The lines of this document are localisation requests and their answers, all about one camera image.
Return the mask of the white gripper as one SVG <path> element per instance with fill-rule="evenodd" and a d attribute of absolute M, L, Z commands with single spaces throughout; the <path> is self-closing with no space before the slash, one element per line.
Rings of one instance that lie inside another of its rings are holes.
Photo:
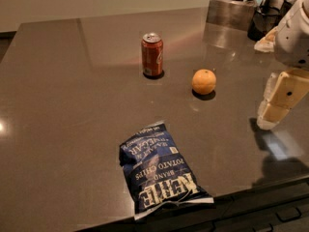
<path fill-rule="evenodd" d="M 287 69 L 273 72 L 267 80 L 257 116 L 261 130 L 276 127 L 309 93 L 309 0 L 296 0 L 277 26 L 274 42 L 277 61 Z"/>

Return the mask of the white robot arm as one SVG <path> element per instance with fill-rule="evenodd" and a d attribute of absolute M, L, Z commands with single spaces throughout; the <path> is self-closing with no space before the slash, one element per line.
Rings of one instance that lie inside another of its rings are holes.
<path fill-rule="evenodd" d="M 309 0 L 296 0 L 271 32 L 275 59 L 287 69 L 267 80 L 257 117 L 265 131 L 277 126 L 309 92 Z"/>

